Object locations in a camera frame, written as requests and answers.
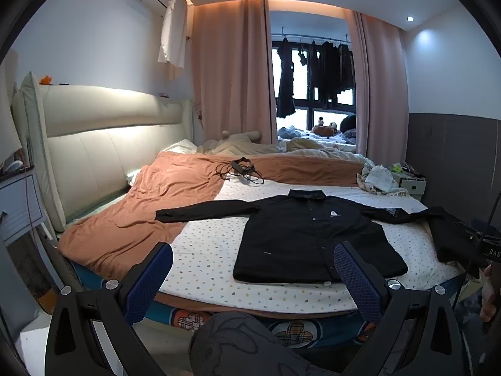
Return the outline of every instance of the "plush toy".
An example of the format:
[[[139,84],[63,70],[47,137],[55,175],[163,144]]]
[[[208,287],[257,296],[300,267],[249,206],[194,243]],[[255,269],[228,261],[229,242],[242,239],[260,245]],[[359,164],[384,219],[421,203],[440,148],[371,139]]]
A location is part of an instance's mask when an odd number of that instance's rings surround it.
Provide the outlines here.
[[[49,75],[45,75],[39,81],[40,85],[50,85],[52,83],[52,78]]]
[[[315,126],[312,128],[312,133],[317,134],[320,137],[332,137],[335,134],[335,130],[328,126]]]

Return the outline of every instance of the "white bedding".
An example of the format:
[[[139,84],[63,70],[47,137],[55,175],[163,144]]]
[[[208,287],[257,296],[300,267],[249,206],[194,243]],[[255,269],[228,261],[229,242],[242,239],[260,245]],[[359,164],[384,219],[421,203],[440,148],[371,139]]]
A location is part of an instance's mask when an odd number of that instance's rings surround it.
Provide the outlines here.
[[[321,189],[375,207],[401,207],[407,212],[425,209],[411,197],[376,196],[359,188],[286,185],[266,181],[264,185],[242,183],[231,177],[216,199],[253,201],[289,189]],[[290,314],[317,314],[356,308],[342,283],[329,286],[312,284],[257,285],[238,282],[232,271],[239,250],[246,217],[228,217],[189,222],[172,244],[174,265],[160,292],[205,303],[234,308]],[[433,242],[420,223],[381,223],[390,244],[409,267],[398,277],[407,288],[425,290],[460,273],[452,265],[440,263]]]
[[[322,137],[322,136],[319,136],[318,134],[312,133],[311,131],[299,130],[299,129],[296,129],[296,131],[299,131],[301,133],[301,138],[306,138],[308,140],[316,141],[317,143],[323,144],[326,147],[334,147],[334,148],[337,148],[338,150],[355,154],[356,146],[353,144],[347,143],[341,134],[336,134],[333,137],[327,138],[327,137]],[[287,141],[289,141],[289,139],[284,139],[284,138],[279,137],[279,146],[281,148],[284,148],[285,147],[284,144]]]

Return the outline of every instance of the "shirt sleeve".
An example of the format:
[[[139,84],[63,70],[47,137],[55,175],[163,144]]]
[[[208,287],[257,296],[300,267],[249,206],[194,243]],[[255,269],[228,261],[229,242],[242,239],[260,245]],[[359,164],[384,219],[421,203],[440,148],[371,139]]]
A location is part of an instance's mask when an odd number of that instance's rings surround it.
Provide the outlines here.
[[[343,202],[357,208],[365,217],[385,223],[409,223],[426,218],[427,216],[435,215],[432,209],[425,209],[425,211],[416,213],[407,213],[404,209],[399,207],[376,208],[350,201],[349,199],[343,199]]]
[[[238,199],[207,201],[176,209],[160,209],[156,211],[155,220],[163,223],[201,221],[202,219],[218,219],[256,213],[260,209],[258,202]]]

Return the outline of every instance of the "white pillow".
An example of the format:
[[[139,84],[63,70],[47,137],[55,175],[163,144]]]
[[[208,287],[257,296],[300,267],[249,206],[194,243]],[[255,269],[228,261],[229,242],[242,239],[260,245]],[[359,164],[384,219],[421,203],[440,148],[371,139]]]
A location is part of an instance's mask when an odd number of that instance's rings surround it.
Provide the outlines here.
[[[195,154],[196,145],[194,145],[191,141],[184,139],[168,146],[162,151],[172,151],[179,154]]]

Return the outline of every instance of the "crumpled cloth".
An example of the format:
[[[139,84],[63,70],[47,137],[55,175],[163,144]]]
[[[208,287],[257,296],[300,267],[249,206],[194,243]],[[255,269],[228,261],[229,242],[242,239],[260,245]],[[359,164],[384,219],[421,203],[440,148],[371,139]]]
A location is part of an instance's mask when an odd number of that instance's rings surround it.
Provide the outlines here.
[[[294,126],[290,126],[288,128],[282,127],[277,131],[277,134],[280,138],[285,138],[289,140],[301,136],[301,132],[296,131],[296,128]]]
[[[409,196],[409,191],[400,188],[388,168],[366,162],[361,174],[357,174],[357,184],[364,191],[376,195]]]

